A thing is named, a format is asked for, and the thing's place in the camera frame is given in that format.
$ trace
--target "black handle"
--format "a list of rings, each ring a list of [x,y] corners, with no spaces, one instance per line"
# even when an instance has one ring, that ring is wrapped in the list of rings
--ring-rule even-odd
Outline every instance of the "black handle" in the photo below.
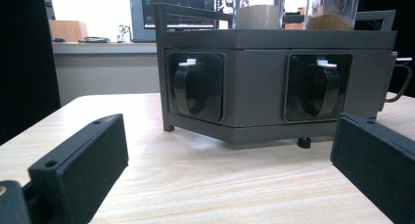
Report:
[[[410,66],[408,66],[406,64],[403,64],[403,65],[395,65],[395,67],[405,68],[406,71],[408,72],[408,75],[406,76],[405,82],[403,82],[403,85],[400,88],[400,90],[397,92],[397,94],[391,99],[386,99],[385,103],[393,103],[393,102],[397,101],[398,99],[400,99],[402,94],[405,93],[406,88],[408,88],[409,82],[411,81],[411,78],[412,78],[412,69],[411,69]]]
[[[318,67],[313,79],[312,106],[314,116],[329,115],[338,101],[340,75],[336,66]]]
[[[180,112],[195,115],[205,108],[208,86],[204,84],[204,78],[207,74],[202,63],[188,60],[179,64],[174,74],[174,95]]]

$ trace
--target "black 3d-printed part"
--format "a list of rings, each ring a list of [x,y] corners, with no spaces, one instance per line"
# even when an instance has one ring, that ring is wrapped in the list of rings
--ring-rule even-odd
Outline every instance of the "black 3d-printed part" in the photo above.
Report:
[[[0,182],[0,223],[31,223],[21,185],[16,181]]]
[[[45,198],[48,223],[88,223],[127,165],[123,118],[115,114],[86,125],[34,163],[30,189],[34,199]],[[38,209],[33,203],[27,201],[29,211]]]
[[[392,222],[415,223],[414,141],[343,113],[331,161]]]
[[[304,149],[309,149],[311,147],[311,139],[310,138],[299,138],[297,141],[297,146]]]

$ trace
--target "wooden desk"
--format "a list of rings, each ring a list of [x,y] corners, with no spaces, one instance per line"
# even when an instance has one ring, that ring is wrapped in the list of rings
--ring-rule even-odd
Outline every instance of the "wooden desk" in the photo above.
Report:
[[[414,140],[414,105],[386,104],[378,121]],[[332,165],[330,138],[309,150],[296,140],[232,150],[177,127],[164,132],[159,94],[74,100],[0,147],[0,180],[24,185],[34,162],[115,113],[124,116],[129,166],[92,223],[391,223]]]

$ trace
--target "black panel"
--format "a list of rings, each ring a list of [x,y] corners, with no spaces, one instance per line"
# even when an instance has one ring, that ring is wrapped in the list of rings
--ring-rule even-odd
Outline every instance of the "black panel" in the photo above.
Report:
[[[45,0],[0,0],[0,145],[60,106]]]
[[[115,114],[86,125],[28,173],[51,223],[88,223],[127,165],[123,118]]]
[[[221,119],[224,55],[170,53],[167,56],[173,111],[209,121]],[[189,59],[197,62],[180,66]]]
[[[337,67],[319,67],[317,59]],[[351,60],[351,55],[290,56],[285,119],[292,122],[336,119],[343,110]]]
[[[52,0],[45,0],[46,14],[49,20],[55,20],[55,10],[53,8]]]
[[[331,161],[393,223],[415,223],[415,142],[342,114]]]
[[[30,224],[23,191],[19,182],[0,182],[0,220],[3,224]]]

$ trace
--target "computer screen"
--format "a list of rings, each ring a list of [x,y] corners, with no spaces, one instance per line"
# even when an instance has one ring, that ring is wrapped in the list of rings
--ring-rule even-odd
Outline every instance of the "computer screen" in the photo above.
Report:
[[[209,11],[233,13],[233,0],[131,0],[134,42],[156,42],[154,3],[163,2]],[[167,27],[175,30],[213,29],[220,27],[213,20],[168,16]]]
[[[144,28],[155,28],[154,3],[163,2],[208,11],[214,11],[214,0],[142,0]],[[167,27],[172,29],[214,28],[214,20],[167,16]]]

